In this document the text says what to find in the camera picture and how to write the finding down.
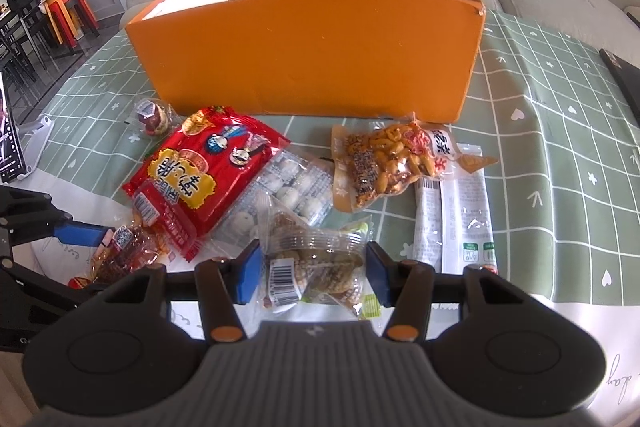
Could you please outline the red sauce meat packet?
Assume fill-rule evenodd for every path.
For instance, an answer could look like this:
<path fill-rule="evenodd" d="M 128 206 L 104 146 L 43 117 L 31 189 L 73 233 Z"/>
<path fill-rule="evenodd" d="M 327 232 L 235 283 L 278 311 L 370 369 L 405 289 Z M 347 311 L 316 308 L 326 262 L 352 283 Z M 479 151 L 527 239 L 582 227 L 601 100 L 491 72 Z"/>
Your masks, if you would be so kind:
<path fill-rule="evenodd" d="M 90 258 L 89 269 L 72 277 L 67 286 L 81 289 L 90 284 L 111 285 L 134 271 L 160 262 L 169 251 L 163 233 L 145 225 L 140 213 L 134 210 L 128 223 L 105 234 Z"/>

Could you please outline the white long snack packet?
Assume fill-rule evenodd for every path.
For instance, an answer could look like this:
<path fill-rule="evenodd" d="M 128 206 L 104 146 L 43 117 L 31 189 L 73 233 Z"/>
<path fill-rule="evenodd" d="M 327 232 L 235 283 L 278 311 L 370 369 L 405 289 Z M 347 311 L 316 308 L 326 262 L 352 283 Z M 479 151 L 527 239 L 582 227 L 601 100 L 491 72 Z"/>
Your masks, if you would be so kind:
<path fill-rule="evenodd" d="M 440 182 L 442 259 L 440 272 L 460 275 L 466 267 L 498 272 L 494 231 L 480 169 Z"/>

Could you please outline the clear bag brown snacks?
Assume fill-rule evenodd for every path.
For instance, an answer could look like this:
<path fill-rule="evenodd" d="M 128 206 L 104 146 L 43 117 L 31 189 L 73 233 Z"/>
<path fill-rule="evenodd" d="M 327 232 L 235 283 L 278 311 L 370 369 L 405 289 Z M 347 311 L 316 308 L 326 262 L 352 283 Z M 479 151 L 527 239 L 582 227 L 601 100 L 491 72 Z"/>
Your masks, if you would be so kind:
<path fill-rule="evenodd" d="M 305 305 L 339 307 L 357 319 L 370 319 L 366 246 L 372 235 L 369 217 L 338 229 L 308 225 L 262 193 L 257 199 L 257 231 L 262 252 L 262 281 L 257 302 L 276 317 Z"/>

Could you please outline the clear tray white balls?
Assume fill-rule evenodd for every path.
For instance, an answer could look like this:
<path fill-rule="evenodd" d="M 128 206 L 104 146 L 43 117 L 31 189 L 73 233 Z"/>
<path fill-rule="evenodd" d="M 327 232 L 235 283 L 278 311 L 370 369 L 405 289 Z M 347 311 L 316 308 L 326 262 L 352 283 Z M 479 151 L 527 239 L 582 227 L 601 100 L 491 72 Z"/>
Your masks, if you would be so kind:
<path fill-rule="evenodd" d="M 321 225 L 332 208 L 333 167 L 301 150 L 281 150 L 226 211 L 209 238 L 226 256 L 242 251 L 258 236 L 258 202 L 268 194 L 294 215 Z"/>

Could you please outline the small clear pastry packet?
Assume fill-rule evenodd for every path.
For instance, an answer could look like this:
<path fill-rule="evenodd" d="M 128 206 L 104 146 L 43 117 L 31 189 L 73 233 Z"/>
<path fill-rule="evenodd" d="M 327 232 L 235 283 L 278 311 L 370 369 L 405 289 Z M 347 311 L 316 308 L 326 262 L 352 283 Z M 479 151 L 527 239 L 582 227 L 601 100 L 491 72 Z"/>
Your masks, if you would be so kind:
<path fill-rule="evenodd" d="M 153 138 L 163 138 L 174 132 L 181 124 L 175 109 L 159 98 L 137 98 L 128 119 L 134 130 Z"/>

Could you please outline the large red snack bag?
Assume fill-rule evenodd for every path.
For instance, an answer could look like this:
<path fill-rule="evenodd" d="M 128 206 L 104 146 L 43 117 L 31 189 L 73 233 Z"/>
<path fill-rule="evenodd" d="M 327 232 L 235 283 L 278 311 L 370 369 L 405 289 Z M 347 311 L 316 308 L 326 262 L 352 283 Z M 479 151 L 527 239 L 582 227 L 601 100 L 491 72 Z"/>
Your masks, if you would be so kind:
<path fill-rule="evenodd" d="M 126 182 L 142 222 L 190 261 L 200 242 L 290 141 L 230 107 L 209 106 L 171 133 Z"/>

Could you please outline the peanut snack bag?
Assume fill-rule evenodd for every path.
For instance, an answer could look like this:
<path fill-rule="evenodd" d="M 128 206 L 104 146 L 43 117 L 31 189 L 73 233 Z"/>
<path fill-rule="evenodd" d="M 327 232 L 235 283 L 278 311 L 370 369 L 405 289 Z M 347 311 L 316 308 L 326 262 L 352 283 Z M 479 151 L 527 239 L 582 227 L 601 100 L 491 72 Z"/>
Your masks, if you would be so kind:
<path fill-rule="evenodd" d="M 498 162 L 462 150 L 442 124 L 416 118 L 372 122 L 367 127 L 336 124 L 331 130 L 331 159 L 333 206 L 347 213 L 404 193 L 421 180 L 464 178 Z"/>

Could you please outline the black dining chair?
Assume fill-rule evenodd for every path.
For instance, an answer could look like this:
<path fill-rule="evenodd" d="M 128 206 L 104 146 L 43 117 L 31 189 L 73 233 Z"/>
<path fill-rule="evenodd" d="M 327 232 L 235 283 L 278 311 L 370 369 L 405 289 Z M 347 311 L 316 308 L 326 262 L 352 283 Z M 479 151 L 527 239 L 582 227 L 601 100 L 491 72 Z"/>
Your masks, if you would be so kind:
<path fill-rule="evenodd" d="M 9 19 L 3 24 L 1 35 L 9 50 L 30 70 L 35 70 L 27 57 L 26 44 L 40 64 L 47 70 L 48 66 L 42 52 L 52 57 L 48 48 L 48 39 L 42 34 L 50 34 L 49 20 L 40 9 L 41 0 L 6 0 Z"/>

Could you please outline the red orange stools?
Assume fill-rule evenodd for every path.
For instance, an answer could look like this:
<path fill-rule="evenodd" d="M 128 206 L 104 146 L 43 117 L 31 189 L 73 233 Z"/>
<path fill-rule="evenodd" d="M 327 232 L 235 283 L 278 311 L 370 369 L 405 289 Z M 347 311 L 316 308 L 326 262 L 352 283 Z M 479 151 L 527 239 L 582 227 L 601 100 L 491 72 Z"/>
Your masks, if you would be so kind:
<path fill-rule="evenodd" d="M 70 52 L 78 47 L 84 31 L 99 37 L 99 24 L 86 0 L 42 0 L 51 27 L 62 46 Z"/>

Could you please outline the green grid tablecloth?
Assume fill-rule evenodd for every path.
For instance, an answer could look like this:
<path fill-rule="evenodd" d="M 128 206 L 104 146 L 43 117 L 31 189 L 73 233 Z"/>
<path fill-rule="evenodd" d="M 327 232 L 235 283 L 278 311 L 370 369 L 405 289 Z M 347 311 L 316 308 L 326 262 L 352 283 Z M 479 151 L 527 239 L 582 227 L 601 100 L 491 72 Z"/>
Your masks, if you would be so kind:
<path fill-rule="evenodd" d="M 39 169 L 126 202 L 122 184 L 152 148 L 126 118 L 150 90 L 128 37 L 114 35 L 47 107 Z M 556 303 L 638 303 L 639 127 L 597 50 L 489 13 L 452 132 L 496 158 L 485 180 L 504 277 Z"/>

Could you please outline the orange cardboard box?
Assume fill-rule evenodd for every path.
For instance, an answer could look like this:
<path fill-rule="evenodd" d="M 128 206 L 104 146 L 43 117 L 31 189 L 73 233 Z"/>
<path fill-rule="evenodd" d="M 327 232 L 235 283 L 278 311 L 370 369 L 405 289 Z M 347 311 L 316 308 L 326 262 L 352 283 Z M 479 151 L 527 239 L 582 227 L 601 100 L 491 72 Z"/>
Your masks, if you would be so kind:
<path fill-rule="evenodd" d="M 480 0 L 160 0 L 126 31 L 181 114 L 228 105 L 451 124 L 485 20 Z"/>

